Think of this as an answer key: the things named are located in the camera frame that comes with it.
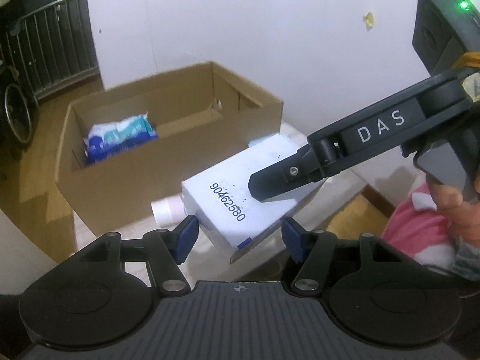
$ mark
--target yellow strap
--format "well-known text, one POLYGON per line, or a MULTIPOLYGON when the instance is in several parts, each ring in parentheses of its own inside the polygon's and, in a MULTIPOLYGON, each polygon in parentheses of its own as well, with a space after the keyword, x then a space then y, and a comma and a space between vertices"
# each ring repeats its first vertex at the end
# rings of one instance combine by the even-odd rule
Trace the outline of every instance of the yellow strap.
POLYGON ((472 68, 480 68, 480 52, 466 52, 452 66, 452 69, 470 66, 472 68))

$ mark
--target white wall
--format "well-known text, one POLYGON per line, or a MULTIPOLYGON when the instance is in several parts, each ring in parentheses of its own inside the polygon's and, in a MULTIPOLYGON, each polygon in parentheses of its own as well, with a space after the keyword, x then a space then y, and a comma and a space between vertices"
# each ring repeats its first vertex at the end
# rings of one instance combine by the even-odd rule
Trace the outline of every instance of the white wall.
MULTIPOLYGON (((213 59, 281 97, 305 134, 428 76, 411 45, 417 0, 88 1, 107 88, 213 59)), ((393 203, 395 176, 414 173, 399 150, 355 170, 393 203)))
POLYGON ((0 211, 0 294, 20 294, 56 264, 0 211))

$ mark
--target white table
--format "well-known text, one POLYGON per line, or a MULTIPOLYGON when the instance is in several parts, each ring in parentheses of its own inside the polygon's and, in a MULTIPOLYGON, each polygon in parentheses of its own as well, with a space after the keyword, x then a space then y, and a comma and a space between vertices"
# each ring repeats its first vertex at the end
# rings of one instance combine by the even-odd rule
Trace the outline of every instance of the white table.
MULTIPOLYGON (((299 146, 306 144, 306 137, 287 123, 282 123, 280 132, 292 139, 299 146)), ((315 193, 311 201, 294 215, 294 218, 307 230, 313 230, 318 225, 330 219, 348 202, 357 196, 366 182, 350 170, 346 170, 329 178, 315 193)), ((75 235, 78 249, 83 248, 95 239, 93 233, 75 214, 75 235)), ((144 233, 158 228, 153 215, 144 220, 125 226, 118 230, 123 239, 141 238, 144 233)), ((235 281, 243 275, 258 268, 265 262, 285 250, 280 229, 276 230, 265 241, 249 251, 244 257, 233 264, 229 258, 222 255, 200 231, 198 240, 187 260, 180 266, 182 273, 193 287, 198 280, 235 281)), ((126 270, 141 278, 147 284, 148 276, 145 264, 142 262, 126 263, 126 270)))

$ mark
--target white cardboard box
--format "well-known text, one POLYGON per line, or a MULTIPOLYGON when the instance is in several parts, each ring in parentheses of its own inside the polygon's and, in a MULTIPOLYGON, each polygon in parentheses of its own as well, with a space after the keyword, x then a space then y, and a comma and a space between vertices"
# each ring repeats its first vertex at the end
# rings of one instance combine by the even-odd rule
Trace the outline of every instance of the white cardboard box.
POLYGON ((182 183, 187 213, 197 216, 203 232, 230 257, 230 263, 268 237, 283 217, 323 183, 310 183, 263 203, 251 197, 250 175, 295 154, 298 148, 275 134, 182 183))

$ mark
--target finger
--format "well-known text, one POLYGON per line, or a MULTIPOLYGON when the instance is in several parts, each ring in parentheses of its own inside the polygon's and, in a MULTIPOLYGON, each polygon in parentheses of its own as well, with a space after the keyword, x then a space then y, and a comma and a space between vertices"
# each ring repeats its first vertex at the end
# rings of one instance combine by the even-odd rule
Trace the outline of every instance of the finger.
POLYGON ((438 184, 430 175, 427 175, 426 179, 431 198, 437 205, 437 209, 446 210, 462 204, 463 196, 457 188, 438 184))
POLYGON ((480 226, 460 226, 452 223, 448 229, 451 236, 461 236, 465 242, 478 248, 480 246, 480 226))
POLYGON ((480 193, 480 173, 477 174, 477 178, 474 182, 475 190, 480 193))
POLYGON ((446 216, 448 219, 460 226, 471 227, 480 225, 480 202, 469 204, 463 202, 458 207, 438 209, 440 215, 446 216))

